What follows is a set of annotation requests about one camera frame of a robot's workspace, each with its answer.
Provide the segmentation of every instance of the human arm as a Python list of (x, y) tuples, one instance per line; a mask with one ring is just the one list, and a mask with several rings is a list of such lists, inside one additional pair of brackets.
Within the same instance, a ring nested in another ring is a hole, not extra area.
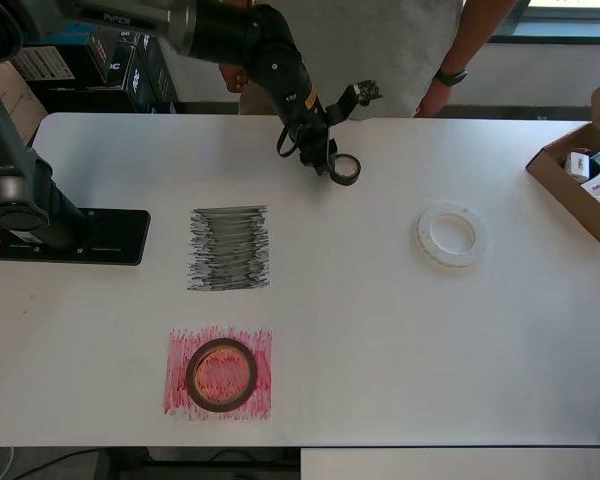
[[(455, 75), (466, 69), (515, 3), (516, 0), (467, 0), (458, 33), (440, 65), (440, 70), (447, 75)], [(444, 107), (450, 96), (451, 87), (434, 78), (420, 102), (416, 117), (435, 115)]]
[[(227, 0), (225, 3), (240, 8), (251, 8), (251, 0)], [(218, 65), (227, 90), (231, 93), (242, 93), (244, 87), (249, 83), (247, 71), (239, 65), (228, 65), (221, 63)]]

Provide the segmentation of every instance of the black mount base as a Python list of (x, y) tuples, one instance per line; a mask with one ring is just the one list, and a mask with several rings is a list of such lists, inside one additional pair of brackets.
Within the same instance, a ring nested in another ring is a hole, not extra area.
[(131, 265), (142, 260), (151, 216), (144, 210), (81, 208), (87, 236), (72, 250), (26, 243), (0, 229), (0, 260)]

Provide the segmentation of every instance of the window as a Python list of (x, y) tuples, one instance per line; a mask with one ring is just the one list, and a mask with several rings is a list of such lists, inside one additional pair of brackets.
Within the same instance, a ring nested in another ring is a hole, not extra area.
[(600, 0), (518, 0), (497, 35), (600, 37)]

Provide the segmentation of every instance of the wristwatch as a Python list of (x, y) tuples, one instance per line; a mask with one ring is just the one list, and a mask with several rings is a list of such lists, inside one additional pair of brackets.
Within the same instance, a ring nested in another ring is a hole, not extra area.
[(455, 75), (447, 75), (446, 73), (444, 73), (440, 69), (436, 73), (435, 78), (437, 78), (438, 80), (440, 80), (447, 87), (453, 87), (454, 85), (457, 85), (462, 80), (464, 80), (464, 77), (466, 77), (466, 76), (467, 76), (467, 71), (466, 70), (463, 70), (460, 73), (456, 73)]

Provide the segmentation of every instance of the human hand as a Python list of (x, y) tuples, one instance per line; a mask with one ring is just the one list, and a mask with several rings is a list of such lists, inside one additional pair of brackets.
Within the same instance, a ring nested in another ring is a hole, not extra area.
[(243, 67), (221, 64), (220, 73), (224, 78), (224, 83), (227, 84), (227, 90), (231, 93), (242, 93), (244, 87), (249, 83), (249, 75)]
[(434, 78), (429, 85), (426, 95), (420, 100), (420, 105), (416, 110), (415, 117), (433, 117), (442, 110), (451, 96), (451, 87), (446, 86), (437, 78)]

